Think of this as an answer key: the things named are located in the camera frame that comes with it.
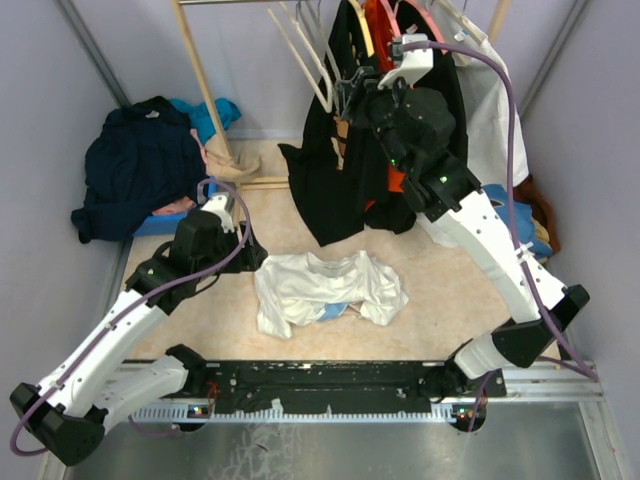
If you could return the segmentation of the white t shirt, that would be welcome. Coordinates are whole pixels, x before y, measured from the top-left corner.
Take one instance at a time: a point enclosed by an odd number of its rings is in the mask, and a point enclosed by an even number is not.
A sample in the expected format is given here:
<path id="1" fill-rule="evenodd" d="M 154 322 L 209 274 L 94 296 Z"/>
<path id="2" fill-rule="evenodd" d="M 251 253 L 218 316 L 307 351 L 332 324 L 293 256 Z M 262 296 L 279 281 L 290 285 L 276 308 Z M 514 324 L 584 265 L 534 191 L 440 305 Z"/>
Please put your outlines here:
<path id="1" fill-rule="evenodd" d="M 258 331 L 281 339 L 291 338 L 294 326 L 329 321 L 351 307 L 386 326 L 409 302 L 396 271 L 364 250 L 339 260 L 271 255 L 255 272 L 254 285 Z"/>

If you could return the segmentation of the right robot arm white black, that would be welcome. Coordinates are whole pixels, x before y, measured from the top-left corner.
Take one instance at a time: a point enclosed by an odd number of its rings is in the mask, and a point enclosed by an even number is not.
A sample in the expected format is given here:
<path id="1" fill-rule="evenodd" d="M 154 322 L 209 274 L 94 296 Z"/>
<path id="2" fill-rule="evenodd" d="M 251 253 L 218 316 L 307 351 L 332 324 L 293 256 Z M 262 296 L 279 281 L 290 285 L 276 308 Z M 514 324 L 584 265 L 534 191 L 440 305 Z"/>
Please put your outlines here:
<path id="1" fill-rule="evenodd" d="M 461 345 L 439 369 L 461 396 L 505 366 L 529 367 L 587 305 L 581 285 L 566 286 L 514 240 L 477 178 L 448 148 L 456 127 L 444 96 L 412 88 L 403 78 L 381 86 L 381 74 L 360 67 L 334 89 L 338 111 L 354 127 L 369 128 L 390 164 L 405 177 L 409 207 L 461 246 L 502 297 L 510 317 Z"/>

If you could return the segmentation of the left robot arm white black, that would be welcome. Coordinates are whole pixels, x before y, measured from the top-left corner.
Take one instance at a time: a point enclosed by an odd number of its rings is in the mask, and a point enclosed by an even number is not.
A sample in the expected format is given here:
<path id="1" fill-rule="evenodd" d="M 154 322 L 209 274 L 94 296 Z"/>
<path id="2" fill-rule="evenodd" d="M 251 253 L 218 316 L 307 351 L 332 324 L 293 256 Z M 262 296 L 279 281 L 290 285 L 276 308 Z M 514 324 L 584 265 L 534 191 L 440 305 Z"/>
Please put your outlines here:
<path id="1" fill-rule="evenodd" d="M 190 212 L 173 240 L 137 267 L 103 320 L 70 356 L 37 384 L 21 383 L 13 390 L 10 403 L 19 421 L 9 440 L 12 452 L 19 457 L 51 453 L 75 466 L 149 403 L 201 394 L 208 384 L 207 362 L 183 344 L 123 380 L 109 379 L 182 302 L 205 292 L 203 281 L 213 285 L 223 274 L 254 272 L 266 256 L 251 220 L 234 223 L 221 210 Z M 36 452 L 19 447 L 22 432 L 40 443 Z"/>

